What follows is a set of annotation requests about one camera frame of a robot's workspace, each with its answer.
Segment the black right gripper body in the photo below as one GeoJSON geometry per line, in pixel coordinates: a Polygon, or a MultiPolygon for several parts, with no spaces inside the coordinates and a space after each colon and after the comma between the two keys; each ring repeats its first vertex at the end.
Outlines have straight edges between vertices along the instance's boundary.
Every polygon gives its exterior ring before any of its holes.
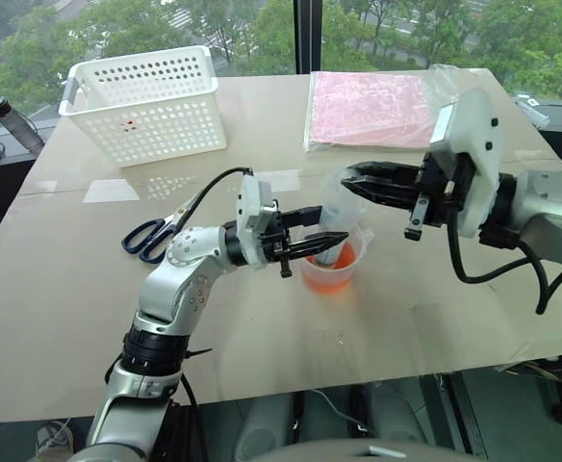
{"type": "Polygon", "coordinates": [[[426,153],[412,184],[418,196],[411,202],[404,237],[419,240],[424,226],[441,227],[453,212],[462,211],[474,175],[475,165],[468,153],[453,155],[449,169],[440,166],[435,154],[426,153]]]}

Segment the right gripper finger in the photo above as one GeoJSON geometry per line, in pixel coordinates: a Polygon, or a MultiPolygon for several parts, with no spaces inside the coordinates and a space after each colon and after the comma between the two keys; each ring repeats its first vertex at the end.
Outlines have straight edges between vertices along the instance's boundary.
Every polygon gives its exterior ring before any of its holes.
{"type": "Polygon", "coordinates": [[[398,209],[412,209],[420,194],[413,186],[373,176],[351,176],[342,179],[341,185],[374,204],[398,209]]]}
{"type": "Polygon", "coordinates": [[[391,183],[414,183],[420,171],[419,167],[394,162],[367,161],[346,168],[343,181],[385,181],[391,183]]]}

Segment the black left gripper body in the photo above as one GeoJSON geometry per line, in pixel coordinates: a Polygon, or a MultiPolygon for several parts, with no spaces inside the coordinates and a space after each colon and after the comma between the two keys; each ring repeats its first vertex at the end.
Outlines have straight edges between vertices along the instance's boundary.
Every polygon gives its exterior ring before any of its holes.
{"type": "Polygon", "coordinates": [[[275,212],[272,214],[266,230],[259,238],[259,242],[266,262],[279,264],[282,278],[291,277],[293,275],[290,267],[291,237],[284,213],[275,212]]]}

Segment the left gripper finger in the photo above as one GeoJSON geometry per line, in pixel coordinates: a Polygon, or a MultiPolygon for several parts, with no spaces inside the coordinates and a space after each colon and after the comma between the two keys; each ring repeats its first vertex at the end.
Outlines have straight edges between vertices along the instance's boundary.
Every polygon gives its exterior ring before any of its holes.
{"type": "Polygon", "coordinates": [[[308,227],[318,225],[321,210],[321,206],[310,206],[284,212],[281,214],[283,226],[285,228],[294,228],[297,226],[308,227]]]}
{"type": "Polygon", "coordinates": [[[318,232],[304,240],[290,243],[289,256],[314,256],[341,244],[349,236],[348,232],[318,232]]]}

